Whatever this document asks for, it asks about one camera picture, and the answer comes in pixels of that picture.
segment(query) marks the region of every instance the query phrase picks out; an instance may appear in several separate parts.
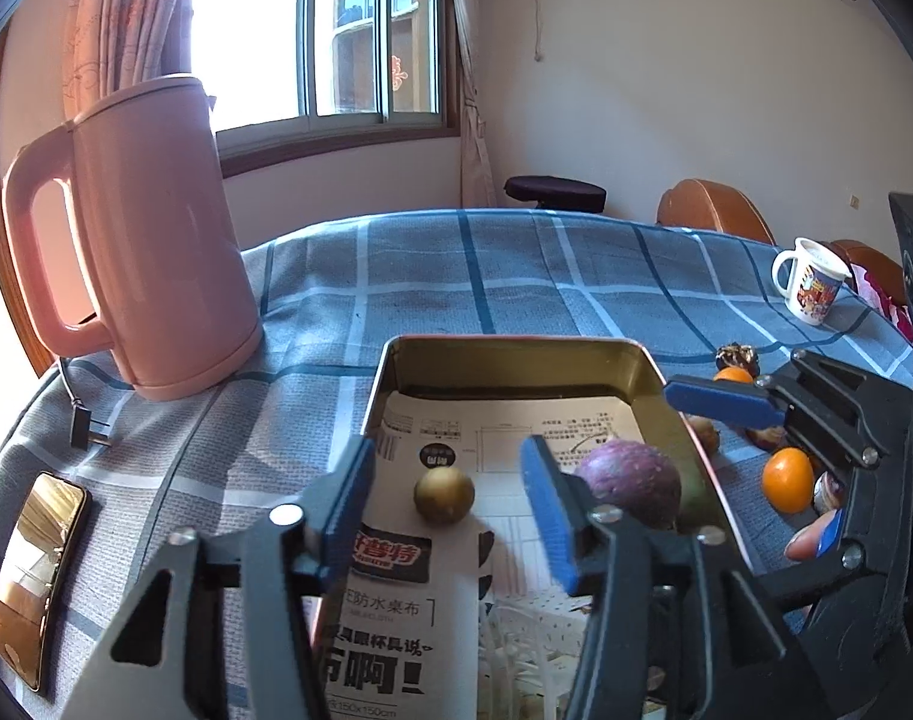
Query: smartphone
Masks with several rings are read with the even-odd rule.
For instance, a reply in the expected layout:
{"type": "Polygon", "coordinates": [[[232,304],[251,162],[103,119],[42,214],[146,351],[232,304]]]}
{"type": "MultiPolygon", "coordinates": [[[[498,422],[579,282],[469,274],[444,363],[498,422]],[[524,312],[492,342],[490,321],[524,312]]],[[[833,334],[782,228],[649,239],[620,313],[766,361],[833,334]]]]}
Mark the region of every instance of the smartphone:
{"type": "Polygon", "coordinates": [[[44,687],[47,623],[88,502],[80,485],[40,474],[3,557],[0,658],[33,692],[44,687]]]}

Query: red decoration on window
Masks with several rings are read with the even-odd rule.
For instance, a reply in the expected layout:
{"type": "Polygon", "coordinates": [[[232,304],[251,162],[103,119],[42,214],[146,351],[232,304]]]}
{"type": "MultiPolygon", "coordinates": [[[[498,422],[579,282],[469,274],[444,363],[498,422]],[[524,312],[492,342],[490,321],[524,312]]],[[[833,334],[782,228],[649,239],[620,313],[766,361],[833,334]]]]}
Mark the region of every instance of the red decoration on window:
{"type": "Polygon", "coordinates": [[[398,92],[402,82],[409,78],[409,74],[402,69],[400,57],[394,56],[390,64],[392,65],[393,91],[398,92]]]}

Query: pink electric kettle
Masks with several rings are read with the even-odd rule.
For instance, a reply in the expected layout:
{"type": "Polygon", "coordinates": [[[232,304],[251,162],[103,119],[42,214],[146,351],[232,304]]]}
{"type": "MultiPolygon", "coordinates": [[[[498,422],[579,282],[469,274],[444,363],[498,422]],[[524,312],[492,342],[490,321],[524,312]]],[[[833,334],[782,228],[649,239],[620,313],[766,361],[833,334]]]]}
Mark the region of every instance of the pink electric kettle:
{"type": "Polygon", "coordinates": [[[54,355],[109,349],[137,392],[170,400],[220,381],[258,346],[198,79],[120,90],[37,138],[10,167],[3,207],[32,326],[54,355]],[[79,325],[56,312],[32,223],[35,195],[53,179],[96,310],[79,325]]]}

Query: kettle base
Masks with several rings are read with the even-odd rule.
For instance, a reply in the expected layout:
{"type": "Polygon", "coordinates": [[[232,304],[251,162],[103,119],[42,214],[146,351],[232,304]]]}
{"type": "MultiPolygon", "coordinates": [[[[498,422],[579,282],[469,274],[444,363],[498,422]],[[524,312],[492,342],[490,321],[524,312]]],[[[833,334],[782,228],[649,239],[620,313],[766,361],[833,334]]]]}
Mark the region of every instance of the kettle base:
{"type": "Polygon", "coordinates": [[[246,341],[243,341],[237,350],[232,352],[229,357],[225,357],[212,367],[208,367],[202,373],[197,373],[188,379],[184,379],[173,384],[163,384],[157,386],[145,386],[133,384],[133,389],[147,400],[176,400],[181,397],[195,395],[210,386],[218,384],[230,374],[236,372],[243,362],[249,360],[253,352],[263,340],[263,325],[259,320],[256,321],[256,327],[246,341]]]}

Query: purple vegetable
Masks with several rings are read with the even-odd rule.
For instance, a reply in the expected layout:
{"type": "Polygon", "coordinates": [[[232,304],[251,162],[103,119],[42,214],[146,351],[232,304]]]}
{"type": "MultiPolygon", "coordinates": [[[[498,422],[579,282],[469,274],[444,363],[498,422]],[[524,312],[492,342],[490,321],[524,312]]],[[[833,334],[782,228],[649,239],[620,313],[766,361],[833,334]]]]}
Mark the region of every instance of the purple vegetable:
{"type": "Polygon", "coordinates": [[[610,439],[576,469],[594,498],[618,506],[650,528],[673,527],[680,511],[680,472],[658,449],[610,439]]]}

